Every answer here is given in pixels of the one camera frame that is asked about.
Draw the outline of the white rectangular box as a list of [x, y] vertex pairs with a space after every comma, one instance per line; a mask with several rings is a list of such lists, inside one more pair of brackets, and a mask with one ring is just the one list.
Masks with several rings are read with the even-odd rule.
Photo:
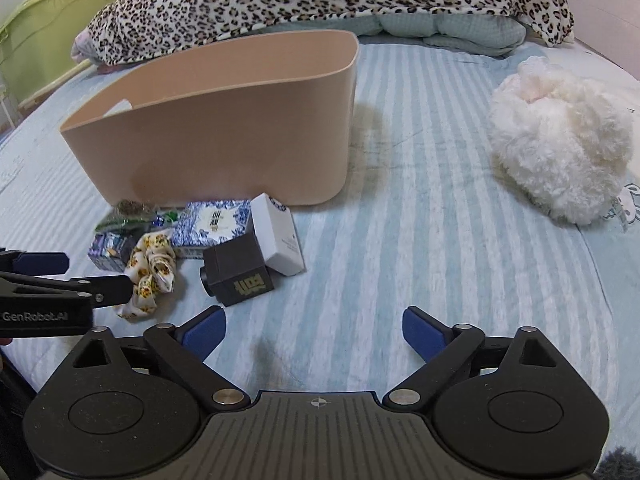
[[292, 212], [262, 193], [250, 201], [255, 236], [269, 269], [284, 276], [305, 270]]

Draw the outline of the blue white porcelain-pattern box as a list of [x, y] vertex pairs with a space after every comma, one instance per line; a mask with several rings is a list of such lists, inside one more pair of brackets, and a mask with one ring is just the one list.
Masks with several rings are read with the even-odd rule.
[[201, 259], [205, 249], [244, 235], [251, 225], [249, 200], [194, 202], [178, 215], [170, 244], [178, 259]]

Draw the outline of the beige plastic storage basket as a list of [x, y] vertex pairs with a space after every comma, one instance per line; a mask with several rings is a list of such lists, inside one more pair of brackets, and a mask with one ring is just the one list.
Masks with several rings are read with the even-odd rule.
[[111, 204], [321, 204], [346, 182], [358, 53], [336, 29], [193, 48], [130, 70], [60, 131]]

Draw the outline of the green plastic storage bin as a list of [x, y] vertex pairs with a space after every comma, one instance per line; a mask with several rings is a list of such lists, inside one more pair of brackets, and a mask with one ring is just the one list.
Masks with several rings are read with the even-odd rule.
[[26, 0], [1, 26], [1, 77], [23, 103], [74, 69], [75, 37], [114, 0]]

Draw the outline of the sunflower print scrunchie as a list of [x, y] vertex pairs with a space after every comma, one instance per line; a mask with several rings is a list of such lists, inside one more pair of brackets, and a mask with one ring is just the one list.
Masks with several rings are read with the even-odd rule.
[[177, 263], [170, 236], [171, 230], [145, 233], [134, 246], [125, 269], [134, 289], [126, 304], [114, 307], [120, 318], [151, 316], [157, 309], [157, 297], [174, 290]]

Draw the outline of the grey fuzzy sleeve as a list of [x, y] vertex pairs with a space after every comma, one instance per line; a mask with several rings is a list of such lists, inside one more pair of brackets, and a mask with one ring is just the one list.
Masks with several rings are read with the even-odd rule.
[[616, 448], [601, 460], [594, 478], [597, 480], [640, 480], [640, 460], [626, 448]]

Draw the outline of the small blue printed box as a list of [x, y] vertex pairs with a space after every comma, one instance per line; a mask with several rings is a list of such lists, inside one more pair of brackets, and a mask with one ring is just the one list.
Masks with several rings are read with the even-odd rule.
[[99, 270], [122, 272], [140, 236], [140, 231], [96, 233], [87, 252], [88, 258]]

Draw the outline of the white fluffy plush toy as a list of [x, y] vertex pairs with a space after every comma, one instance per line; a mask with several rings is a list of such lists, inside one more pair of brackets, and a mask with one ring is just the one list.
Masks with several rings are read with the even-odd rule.
[[542, 56], [518, 64], [489, 105], [495, 160], [555, 220], [588, 226], [623, 188], [632, 114], [599, 81]]

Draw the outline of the green dried tea packet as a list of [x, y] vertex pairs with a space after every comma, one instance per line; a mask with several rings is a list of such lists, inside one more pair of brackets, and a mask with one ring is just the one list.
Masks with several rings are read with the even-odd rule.
[[94, 232], [153, 232], [171, 228], [179, 219], [180, 209], [121, 200], [96, 225]]

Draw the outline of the white pillow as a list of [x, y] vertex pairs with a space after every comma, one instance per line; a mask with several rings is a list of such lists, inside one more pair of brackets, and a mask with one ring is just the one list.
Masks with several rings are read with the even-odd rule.
[[639, 115], [639, 60], [632, 58], [629, 48], [595, 48], [577, 39], [565, 41], [563, 47], [570, 51], [578, 75], [602, 84]]

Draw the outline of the black cube box gold print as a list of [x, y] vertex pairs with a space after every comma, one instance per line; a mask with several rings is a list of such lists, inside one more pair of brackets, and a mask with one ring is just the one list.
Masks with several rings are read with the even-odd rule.
[[207, 295], [225, 307], [273, 290], [273, 281], [253, 232], [206, 248], [200, 278]]

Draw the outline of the teal quilted duvet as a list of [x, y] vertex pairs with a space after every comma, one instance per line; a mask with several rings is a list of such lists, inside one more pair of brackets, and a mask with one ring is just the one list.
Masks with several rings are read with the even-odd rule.
[[262, 29], [268, 32], [337, 29], [358, 37], [388, 35], [419, 39], [429, 47], [457, 50], [492, 58], [508, 55], [526, 38], [524, 25], [508, 16], [480, 14], [383, 14], [284, 23]]

